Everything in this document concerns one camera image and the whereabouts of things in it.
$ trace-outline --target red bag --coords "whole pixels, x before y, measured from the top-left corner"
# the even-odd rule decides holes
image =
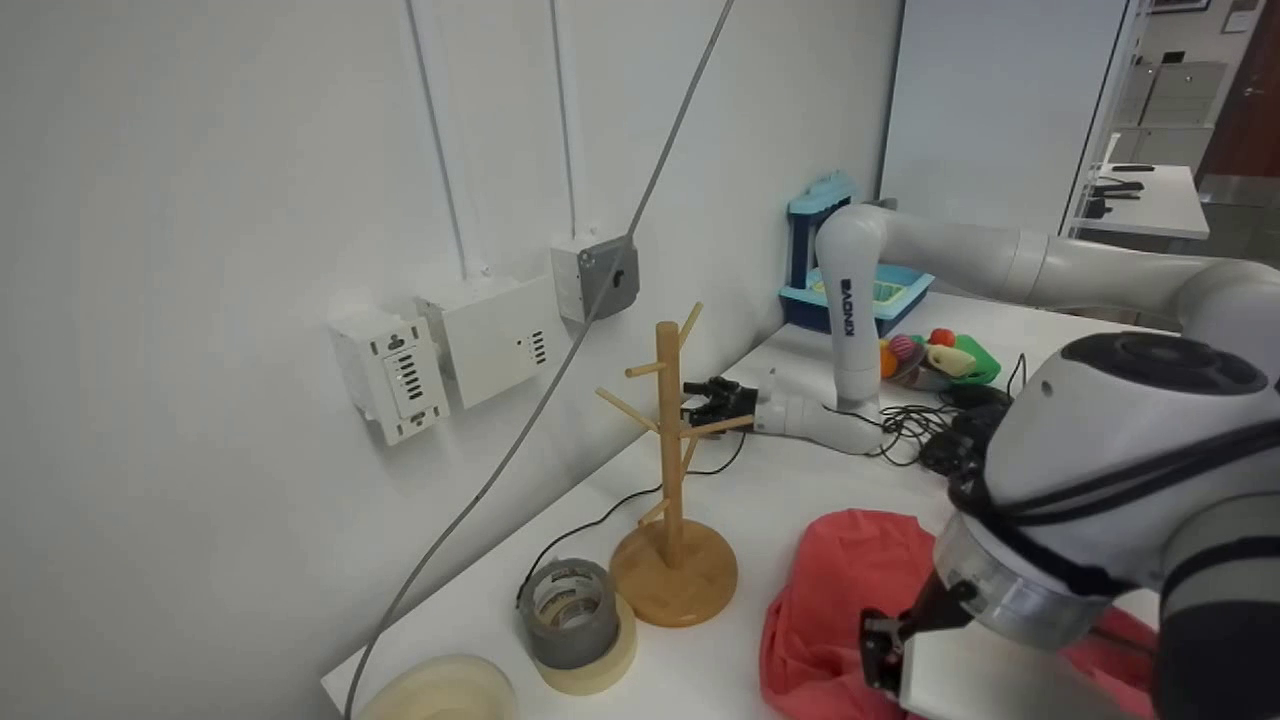
[[[904,611],[930,573],[930,536],[910,514],[833,512],[801,536],[786,586],[771,599],[761,635],[761,686],[796,720],[900,720],[904,710],[862,682],[857,619],[862,608]],[[1113,639],[1079,639],[1067,661],[1131,720],[1151,720],[1156,633],[1106,611]]]

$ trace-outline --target wooden base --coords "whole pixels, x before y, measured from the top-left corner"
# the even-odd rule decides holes
[[[665,519],[638,522],[611,552],[611,582],[642,623],[686,627],[711,619],[734,592],[734,554],[708,522],[680,522],[680,565],[665,554]]]

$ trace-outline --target wooden mug tree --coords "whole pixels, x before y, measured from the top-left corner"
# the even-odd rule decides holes
[[[734,592],[734,554],[729,540],[684,514],[684,477],[697,442],[705,437],[744,428],[750,417],[686,428],[680,417],[680,347],[701,317],[686,310],[684,326],[676,319],[656,323],[656,362],[626,369],[624,375],[656,375],[656,421],[638,417],[620,394],[598,394],[636,421],[642,432],[658,437],[665,499],[624,536],[611,552],[611,579],[632,611],[647,623],[686,627],[711,619]]]

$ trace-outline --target white table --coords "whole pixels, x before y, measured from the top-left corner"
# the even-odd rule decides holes
[[[1140,179],[1140,201],[1106,201],[1106,215],[1079,219],[1082,230],[1156,234],[1156,240],[1207,240],[1196,177],[1188,163],[1156,163],[1151,172],[1113,172],[1106,179]]]
[[[1070,337],[1102,332],[1116,323],[1053,317],[1014,303],[963,301],[930,292],[904,326],[929,332],[937,323],[980,337],[1005,369],[1014,353],[1036,369]],[[732,375],[767,385],[786,375],[812,391],[833,394],[833,344],[829,337],[778,326],[767,344],[744,357]],[[729,454],[734,439],[705,442],[697,468],[711,468]],[[626,450],[609,458],[552,506],[531,514],[498,546],[479,554],[467,573],[411,608],[399,623],[388,627],[373,652],[361,701],[375,696],[388,681],[408,668],[470,652],[498,664],[518,696],[518,715],[609,715],[609,720],[750,720],[767,715],[757,681],[761,623],[764,608],[778,592],[790,546],[801,531],[839,506],[887,506],[906,514],[938,514],[942,497],[921,468],[887,468],[880,458],[835,454],[801,439],[750,437],[744,454],[708,480],[686,480],[686,514],[708,519],[729,536],[739,559],[739,586],[729,611],[701,627],[647,627],[638,623],[638,647],[632,673],[589,701],[554,696],[523,656],[515,639],[512,596],[529,573],[529,559],[562,529],[598,514],[624,493],[647,489],[658,480],[656,442],[636,439]],[[558,543],[554,554],[589,554],[609,565],[611,543],[636,529],[636,514],[647,505],[632,505],[611,514],[611,522]],[[348,676],[354,656],[322,676],[322,692],[344,704]]]

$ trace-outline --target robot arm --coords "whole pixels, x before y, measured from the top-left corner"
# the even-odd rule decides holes
[[[1263,652],[1280,647],[1280,274],[848,209],[821,234],[839,400],[862,402],[875,373],[869,337],[839,326],[869,326],[850,263],[880,257],[963,292],[1179,332],[1086,337],[1031,375],[984,458],[953,477],[958,512],[929,604],[942,596],[1000,635],[1058,647],[1116,592],[1156,586],[1161,710],[1277,715]]]

